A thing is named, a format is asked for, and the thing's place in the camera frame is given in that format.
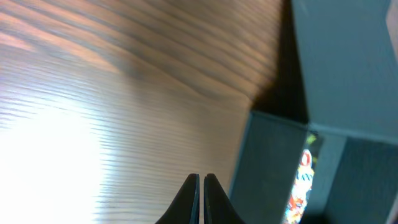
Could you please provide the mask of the Haribo gummy bag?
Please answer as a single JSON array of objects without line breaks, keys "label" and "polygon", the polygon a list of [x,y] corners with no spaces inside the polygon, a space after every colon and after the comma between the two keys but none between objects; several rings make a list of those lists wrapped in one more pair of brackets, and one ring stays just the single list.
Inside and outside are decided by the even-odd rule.
[{"label": "Haribo gummy bag", "polygon": [[312,149],[312,146],[317,139],[317,134],[310,133],[305,140],[301,160],[297,167],[294,183],[290,191],[290,197],[282,219],[282,224],[300,223],[308,205],[310,193],[312,191],[315,166],[318,160],[316,152]]}]

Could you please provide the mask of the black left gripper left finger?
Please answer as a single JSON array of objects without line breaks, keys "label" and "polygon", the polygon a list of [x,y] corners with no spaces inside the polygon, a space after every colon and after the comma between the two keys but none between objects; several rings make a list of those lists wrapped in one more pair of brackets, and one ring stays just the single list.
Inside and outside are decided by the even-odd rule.
[{"label": "black left gripper left finger", "polygon": [[165,213],[155,224],[199,224],[200,176],[189,174]]}]

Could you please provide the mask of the black box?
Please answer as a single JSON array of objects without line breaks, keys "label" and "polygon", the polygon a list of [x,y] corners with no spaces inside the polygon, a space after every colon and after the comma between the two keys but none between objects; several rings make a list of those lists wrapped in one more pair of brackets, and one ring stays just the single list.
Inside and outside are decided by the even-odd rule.
[{"label": "black box", "polygon": [[317,163],[300,223],[397,222],[397,2],[284,1],[277,76],[254,100],[229,198],[282,223],[307,136]]}]

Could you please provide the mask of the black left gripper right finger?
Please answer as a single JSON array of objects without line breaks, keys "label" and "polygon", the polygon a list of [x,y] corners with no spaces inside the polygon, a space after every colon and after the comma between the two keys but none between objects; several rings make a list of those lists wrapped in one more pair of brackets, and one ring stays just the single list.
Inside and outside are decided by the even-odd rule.
[{"label": "black left gripper right finger", "polygon": [[204,179],[204,224],[244,224],[214,174]]}]

